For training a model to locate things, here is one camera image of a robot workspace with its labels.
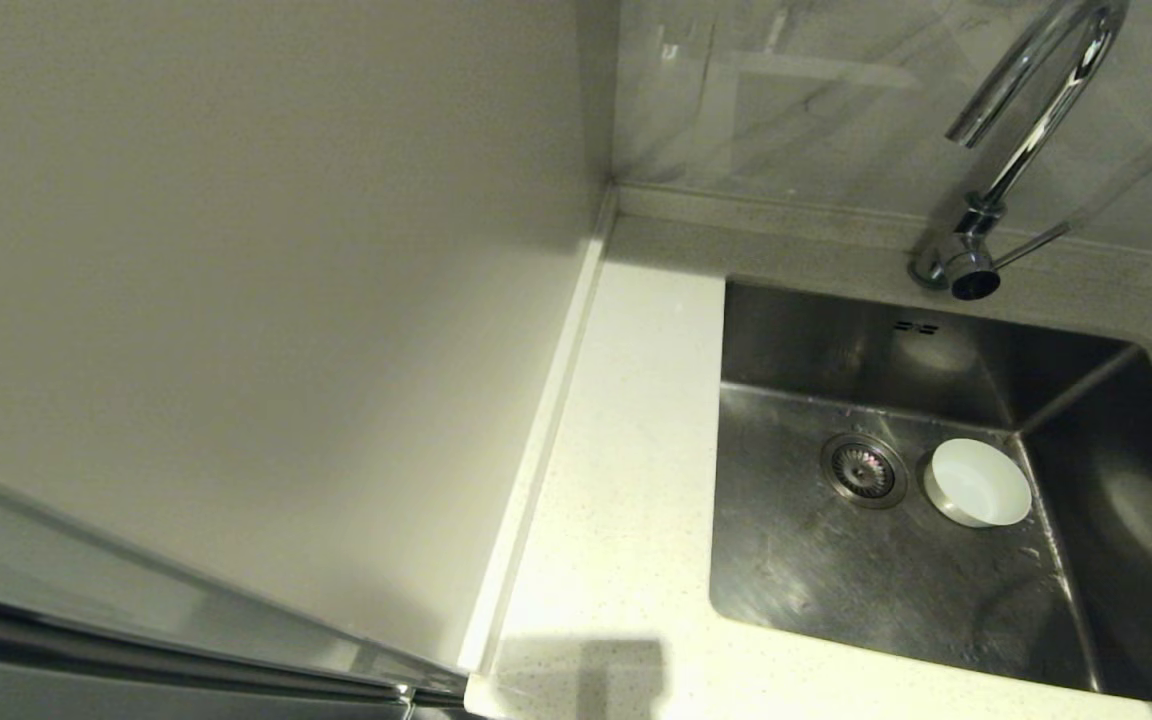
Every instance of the gooseneck faucet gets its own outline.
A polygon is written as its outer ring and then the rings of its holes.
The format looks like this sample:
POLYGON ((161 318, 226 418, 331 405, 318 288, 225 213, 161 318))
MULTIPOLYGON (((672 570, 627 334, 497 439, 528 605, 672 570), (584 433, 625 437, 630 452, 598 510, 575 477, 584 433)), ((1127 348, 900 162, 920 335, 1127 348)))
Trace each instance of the gooseneck faucet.
POLYGON ((986 237, 1007 211, 1007 194, 1021 173, 1034 160, 1052 132, 1060 126, 1074 103, 1083 94, 1097 68, 1111 51, 1129 0, 1055 0, 1052 6, 1007 50, 983 85, 963 108, 963 114, 945 135, 960 145, 975 147, 993 127, 998 115, 1010 104, 1016 92, 1034 76, 1038 67, 1051 58, 1075 29, 1083 28, 1078 54, 1074 56, 1064 83, 1056 88, 1046 108, 998 177, 984 192, 967 195, 968 211, 954 228, 925 249, 909 265, 910 275, 932 290, 948 290, 957 300, 982 300, 998 290, 998 271, 1069 232, 1068 223, 1056 225, 1018 250, 995 262, 986 247, 986 237))

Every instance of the backsplash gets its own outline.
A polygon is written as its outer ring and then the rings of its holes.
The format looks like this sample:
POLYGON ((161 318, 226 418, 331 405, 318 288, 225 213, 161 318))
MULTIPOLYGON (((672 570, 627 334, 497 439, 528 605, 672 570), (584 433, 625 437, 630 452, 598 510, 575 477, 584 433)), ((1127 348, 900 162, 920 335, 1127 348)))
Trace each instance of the backsplash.
MULTIPOLYGON (((1069 50, 977 150, 943 132, 1048 0, 626 0, 616 174, 950 223, 1069 50)), ((1152 0, 1009 197, 1005 227, 1152 252, 1152 0)), ((911 245, 916 238, 910 238, 911 245)))

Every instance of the countertop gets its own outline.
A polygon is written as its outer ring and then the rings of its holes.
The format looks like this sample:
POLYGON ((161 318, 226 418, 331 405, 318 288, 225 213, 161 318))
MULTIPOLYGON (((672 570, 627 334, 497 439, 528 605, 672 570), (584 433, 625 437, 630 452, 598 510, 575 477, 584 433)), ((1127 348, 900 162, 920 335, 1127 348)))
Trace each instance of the countertop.
POLYGON ((902 255, 882 247, 622 218, 586 318, 494 667, 472 680, 468 707, 517 720, 1152 720, 1152 703, 744 626, 710 607, 727 274, 1152 346, 1152 287, 1074 282, 1036 268, 1011 273, 998 300, 946 305, 912 288, 902 255))

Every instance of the white bowl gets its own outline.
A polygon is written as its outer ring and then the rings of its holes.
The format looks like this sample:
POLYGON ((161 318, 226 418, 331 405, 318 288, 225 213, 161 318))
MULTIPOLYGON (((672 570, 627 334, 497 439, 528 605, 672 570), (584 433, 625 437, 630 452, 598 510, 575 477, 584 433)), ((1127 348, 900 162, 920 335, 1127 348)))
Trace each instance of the white bowl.
POLYGON ((965 438, 935 448, 923 487, 946 518, 969 528, 1014 525, 1029 515, 1033 502, 1025 475, 1010 457, 965 438))

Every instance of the sink drain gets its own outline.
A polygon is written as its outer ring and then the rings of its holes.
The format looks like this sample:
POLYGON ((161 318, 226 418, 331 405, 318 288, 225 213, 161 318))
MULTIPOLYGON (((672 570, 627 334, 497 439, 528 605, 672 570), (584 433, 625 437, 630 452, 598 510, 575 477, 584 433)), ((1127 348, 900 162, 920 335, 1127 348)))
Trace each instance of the sink drain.
POLYGON ((892 507, 905 497, 905 465, 881 439, 836 435, 820 450, 824 477, 838 494, 863 507, 892 507))

